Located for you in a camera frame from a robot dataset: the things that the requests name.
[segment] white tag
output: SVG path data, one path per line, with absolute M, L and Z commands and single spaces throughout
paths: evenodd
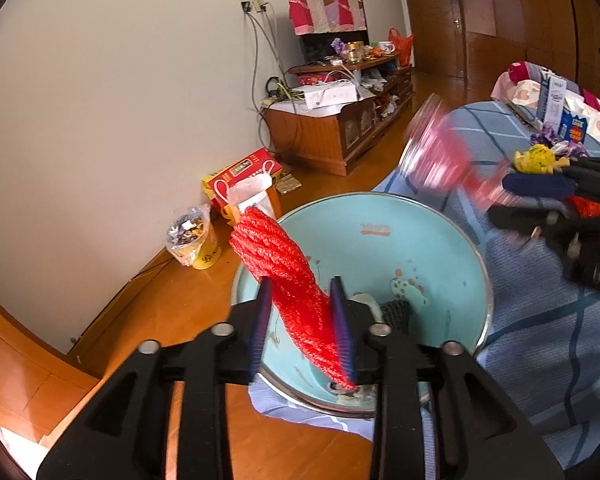
M 544 126 L 551 126 L 554 132 L 558 131 L 560 121 L 562 120 L 566 91 L 567 82 L 564 79 L 553 75 L 549 77 L 549 91 L 546 99 Z

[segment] mug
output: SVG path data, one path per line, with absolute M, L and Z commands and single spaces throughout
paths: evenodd
M 395 52 L 395 45 L 391 41 L 378 41 L 378 46 L 385 54 L 392 54 Z

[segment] pink patterned fabric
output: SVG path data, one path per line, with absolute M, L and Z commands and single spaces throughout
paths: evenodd
M 538 83 L 542 83 L 545 77 L 552 75 L 553 72 L 548 68 L 540 65 L 536 65 L 534 63 L 529 63 L 528 61 L 519 61 L 516 63 L 512 63 L 509 66 L 509 78 L 514 83 L 520 83 L 521 81 L 531 79 Z M 584 102 L 587 105 L 592 107 L 594 110 L 600 112 L 600 103 L 598 102 L 598 98 L 593 95 L 588 90 L 585 90 L 581 86 L 578 86 L 573 81 L 565 80 L 567 82 L 567 88 L 576 94 L 579 94 L 584 97 Z
M 289 0 L 296 36 L 366 30 L 362 0 Z
M 493 91 L 491 91 L 491 99 L 496 101 L 511 101 L 515 92 L 515 83 L 509 78 L 507 72 L 503 72 L 496 81 Z
M 520 106 L 529 108 L 538 108 L 538 98 L 540 96 L 540 83 L 527 79 L 521 81 L 516 86 L 516 91 L 511 101 Z M 569 90 L 566 91 L 565 106 L 578 115 L 584 116 L 589 120 L 587 135 L 593 137 L 600 143 L 600 111 L 591 107 L 583 101 L 583 97 Z

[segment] red rope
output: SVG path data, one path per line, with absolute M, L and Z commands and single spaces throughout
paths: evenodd
M 315 282 L 300 247 L 255 207 L 240 216 L 230 243 L 256 280 L 271 278 L 273 303 L 302 354 L 333 381 L 353 387 L 338 358 L 329 297 Z

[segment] yellow toy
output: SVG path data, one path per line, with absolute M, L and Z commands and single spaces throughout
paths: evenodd
M 536 144 L 530 150 L 513 156 L 513 166 L 520 173 L 553 173 L 554 170 L 569 165 L 568 158 L 555 160 L 554 152 L 543 144 Z

